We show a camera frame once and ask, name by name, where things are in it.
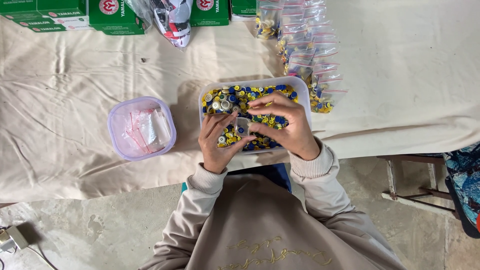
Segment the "patterned fabric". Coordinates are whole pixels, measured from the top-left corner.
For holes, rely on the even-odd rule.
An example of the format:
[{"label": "patterned fabric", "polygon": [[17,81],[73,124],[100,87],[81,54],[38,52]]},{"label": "patterned fabric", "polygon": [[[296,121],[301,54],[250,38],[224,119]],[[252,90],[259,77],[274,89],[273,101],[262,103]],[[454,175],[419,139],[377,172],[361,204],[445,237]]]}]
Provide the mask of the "patterned fabric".
[{"label": "patterned fabric", "polygon": [[461,208],[476,227],[480,212],[480,142],[444,153],[444,159]]}]

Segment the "white plastic container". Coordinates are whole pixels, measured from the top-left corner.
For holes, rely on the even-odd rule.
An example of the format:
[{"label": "white plastic container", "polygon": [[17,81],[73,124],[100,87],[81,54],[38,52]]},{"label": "white plastic container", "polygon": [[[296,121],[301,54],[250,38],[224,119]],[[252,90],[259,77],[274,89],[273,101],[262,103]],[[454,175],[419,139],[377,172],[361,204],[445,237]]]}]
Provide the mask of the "white plastic container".
[{"label": "white plastic container", "polygon": [[[294,76],[285,76],[285,77],[278,77],[278,78],[270,78],[270,79],[261,79],[261,80],[254,80],[254,81],[243,81],[243,82],[230,82],[230,83],[212,83],[207,86],[204,86],[200,91],[200,96],[198,97],[198,113],[200,115],[200,128],[202,128],[202,122],[204,120],[204,113],[202,112],[202,97],[208,93],[210,90],[219,89],[224,86],[244,86],[244,87],[265,87],[265,86],[277,86],[277,85],[289,85],[295,89],[298,95],[298,103],[303,106],[305,109],[305,115],[307,115],[308,126],[310,130],[312,129],[312,117],[310,112],[310,93],[306,84],[302,81],[302,79],[294,77]],[[271,151],[278,151],[283,150],[283,147],[275,147],[269,149],[259,149],[259,150],[252,150],[252,151],[242,151],[239,154],[256,154],[256,153],[263,153],[263,152],[271,152]]]}]

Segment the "white cloth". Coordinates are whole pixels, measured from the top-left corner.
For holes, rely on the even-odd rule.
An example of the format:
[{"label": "white cloth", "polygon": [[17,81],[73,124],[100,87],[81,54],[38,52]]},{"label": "white cloth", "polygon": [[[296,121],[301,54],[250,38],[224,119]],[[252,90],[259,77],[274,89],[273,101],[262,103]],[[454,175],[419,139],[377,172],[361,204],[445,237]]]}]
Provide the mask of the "white cloth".
[{"label": "white cloth", "polygon": [[[326,4],[350,92],[331,114],[312,114],[312,123],[339,158],[443,152],[480,141],[479,1]],[[180,183],[202,161],[200,88],[282,72],[275,42],[253,38],[253,22],[193,28],[184,53],[154,29],[122,37],[34,33],[1,18],[0,38],[0,203]],[[165,155],[128,162],[113,149],[107,116],[140,96],[170,106],[178,139]],[[287,160],[286,151],[242,155],[228,168]]]}]

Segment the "plastic container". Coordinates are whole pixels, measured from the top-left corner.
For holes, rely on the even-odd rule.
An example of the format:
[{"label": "plastic container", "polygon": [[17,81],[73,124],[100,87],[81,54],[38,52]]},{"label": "plastic container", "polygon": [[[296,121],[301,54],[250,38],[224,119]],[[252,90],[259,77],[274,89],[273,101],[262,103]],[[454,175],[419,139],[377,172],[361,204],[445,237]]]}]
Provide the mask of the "plastic container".
[{"label": "plastic container", "polygon": [[[171,139],[169,143],[165,146],[165,148],[161,149],[160,151],[138,155],[137,153],[135,153],[134,149],[130,146],[130,144],[122,138],[122,134],[125,132],[125,117],[127,117],[127,115],[134,110],[148,110],[158,108],[162,110],[167,119],[168,126],[170,128]],[[173,147],[175,141],[177,140],[177,131],[175,130],[175,125],[173,123],[170,109],[163,101],[153,97],[134,98],[119,103],[115,107],[113,107],[113,109],[110,111],[110,114],[108,115],[108,132],[110,133],[113,148],[115,148],[117,154],[119,154],[122,158],[131,161],[144,160],[147,158],[165,154]]]},{"label": "plastic container", "polygon": [[[270,78],[270,79],[261,79],[254,81],[243,81],[243,82],[230,82],[230,83],[212,83],[207,86],[204,86],[200,91],[200,96],[198,97],[198,112],[200,115],[200,128],[202,128],[202,122],[204,120],[204,113],[202,112],[202,97],[208,93],[208,91],[213,89],[219,89],[224,86],[244,86],[244,87],[265,87],[265,86],[277,86],[277,85],[290,85],[295,89],[298,95],[298,103],[303,106],[305,109],[305,115],[307,116],[308,126],[310,130],[312,129],[312,116],[310,112],[310,92],[307,88],[307,85],[302,81],[302,79],[294,76]],[[260,149],[253,151],[242,151],[238,152],[239,155],[246,154],[256,154],[263,152],[271,152],[283,150],[283,147],[275,147],[269,149]]]}]

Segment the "table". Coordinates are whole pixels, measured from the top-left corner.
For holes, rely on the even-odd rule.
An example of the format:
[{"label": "table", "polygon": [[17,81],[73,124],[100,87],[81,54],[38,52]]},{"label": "table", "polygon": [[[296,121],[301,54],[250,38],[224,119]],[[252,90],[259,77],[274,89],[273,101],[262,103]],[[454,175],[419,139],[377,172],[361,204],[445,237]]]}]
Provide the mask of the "table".
[{"label": "table", "polygon": [[[312,115],[339,158],[445,152],[480,141],[476,0],[327,2],[348,95]],[[184,182],[202,161],[197,99],[211,82],[280,76],[273,41],[252,23],[200,27],[184,53],[145,36],[34,33],[0,19],[0,203],[86,199]],[[121,101],[166,102],[178,140],[128,162],[107,115]],[[237,156],[230,170],[288,161],[286,152]]]}]

